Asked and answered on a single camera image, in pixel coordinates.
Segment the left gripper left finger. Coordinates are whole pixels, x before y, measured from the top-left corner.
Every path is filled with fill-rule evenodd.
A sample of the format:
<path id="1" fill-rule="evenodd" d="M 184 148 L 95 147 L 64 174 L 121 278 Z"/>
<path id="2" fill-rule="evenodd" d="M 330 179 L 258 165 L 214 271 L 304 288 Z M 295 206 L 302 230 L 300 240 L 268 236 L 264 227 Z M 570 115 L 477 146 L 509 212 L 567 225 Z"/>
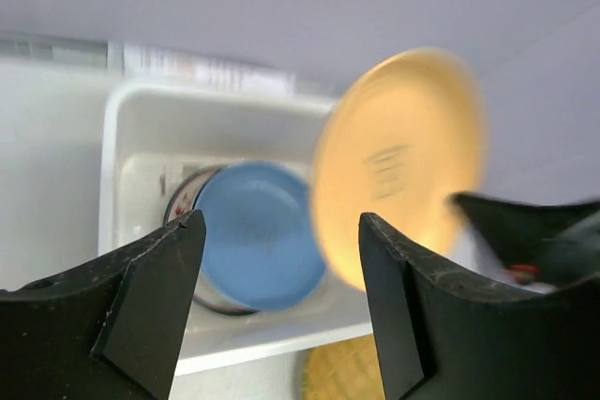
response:
<path id="1" fill-rule="evenodd" d="M 1 294 L 5 399 L 165 399 L 205 242 L 179 217 L 75 268 Z"/>

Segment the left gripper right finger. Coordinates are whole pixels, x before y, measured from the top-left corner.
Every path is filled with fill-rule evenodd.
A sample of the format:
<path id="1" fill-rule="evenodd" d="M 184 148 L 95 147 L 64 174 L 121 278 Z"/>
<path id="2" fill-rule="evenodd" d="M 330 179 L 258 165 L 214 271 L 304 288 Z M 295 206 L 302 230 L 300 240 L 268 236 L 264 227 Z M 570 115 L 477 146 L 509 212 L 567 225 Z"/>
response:
<path id="1" fill-rule="evenodd" d="M 599 281 L 495 282 L 364 213 L 359 249 L 389 399 L 595 399 Z"/>

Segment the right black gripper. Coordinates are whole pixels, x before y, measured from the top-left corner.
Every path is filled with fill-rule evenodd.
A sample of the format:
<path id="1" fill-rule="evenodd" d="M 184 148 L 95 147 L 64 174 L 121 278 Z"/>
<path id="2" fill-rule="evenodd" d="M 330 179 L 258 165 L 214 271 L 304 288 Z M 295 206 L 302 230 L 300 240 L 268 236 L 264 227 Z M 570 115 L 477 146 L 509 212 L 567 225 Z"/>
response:
<path id="1" fill-rule="evenodd" d="M 541 255 L 542 283 L 567 286 L 599 272 L 598 199 L 534 205 L 460 192 L 452 202 L 503 264 L 530 263 Z"/>

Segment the round bamboo tray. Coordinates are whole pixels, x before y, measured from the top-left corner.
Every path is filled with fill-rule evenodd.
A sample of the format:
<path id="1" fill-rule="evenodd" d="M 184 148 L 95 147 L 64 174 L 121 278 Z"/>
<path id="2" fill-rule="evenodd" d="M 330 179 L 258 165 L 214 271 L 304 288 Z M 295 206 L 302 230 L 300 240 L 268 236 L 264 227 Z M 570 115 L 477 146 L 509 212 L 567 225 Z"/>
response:
<path id="1" fill-rule="evenodd" d="M 384 399 L 372 334 L 308 350 L 299 361 L 298 399 Z"/>

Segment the white green-rimmed plate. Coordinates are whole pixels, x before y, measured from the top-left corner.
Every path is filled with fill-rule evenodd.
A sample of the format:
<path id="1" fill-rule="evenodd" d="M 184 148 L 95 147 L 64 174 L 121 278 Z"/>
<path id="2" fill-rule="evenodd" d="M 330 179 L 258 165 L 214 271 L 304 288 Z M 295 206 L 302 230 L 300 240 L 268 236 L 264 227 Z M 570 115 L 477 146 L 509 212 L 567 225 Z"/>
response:
<path id="1" fill-rule="evenodd" d="M 174 190 L 168 201 L 162 219 L 163 224 L 166 225 L 181 215 L 190 212 L 194 208 L 203 187 L 222 169 L 223 166 L 193 168 L 191 174 Z M 257 313 L 256 310 L 236 304 L 219 293 L 205 277 L 203 271 L 199 271 L 193 301 L 202 308 L 222 316 L 247 317 Z"/>

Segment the yellow plastic plate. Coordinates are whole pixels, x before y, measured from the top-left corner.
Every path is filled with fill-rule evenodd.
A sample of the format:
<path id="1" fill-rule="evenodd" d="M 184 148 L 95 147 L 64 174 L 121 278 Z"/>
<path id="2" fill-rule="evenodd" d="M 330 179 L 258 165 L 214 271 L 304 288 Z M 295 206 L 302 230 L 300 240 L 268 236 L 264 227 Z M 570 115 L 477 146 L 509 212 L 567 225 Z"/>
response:
<path id="1" fill-rule="evenodd" d="M 313 158 L 311 223 L 333 274 L 365 286 L 363 213 L 449 254 L 462 224 L 449 199 L 480 185 L 487 140 L 479 86 L 451 53 L 402 52 L 361 76 L 327 118 Z"/>

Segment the light blue plate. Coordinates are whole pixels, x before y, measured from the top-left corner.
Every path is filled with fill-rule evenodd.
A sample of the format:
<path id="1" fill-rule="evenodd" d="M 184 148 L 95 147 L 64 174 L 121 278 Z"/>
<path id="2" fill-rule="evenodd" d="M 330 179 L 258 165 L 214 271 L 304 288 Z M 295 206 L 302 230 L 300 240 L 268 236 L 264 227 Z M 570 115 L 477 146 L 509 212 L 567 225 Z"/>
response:
<path id="1" fill-rule="evenodd" d="M 249 161 L 212 176 L 196 199 L 206 238 L 202 274 L 228 300 L 281 311 L 306 300 L 326 267 L 308 213 L 308 184 L 279 164 Z"/>

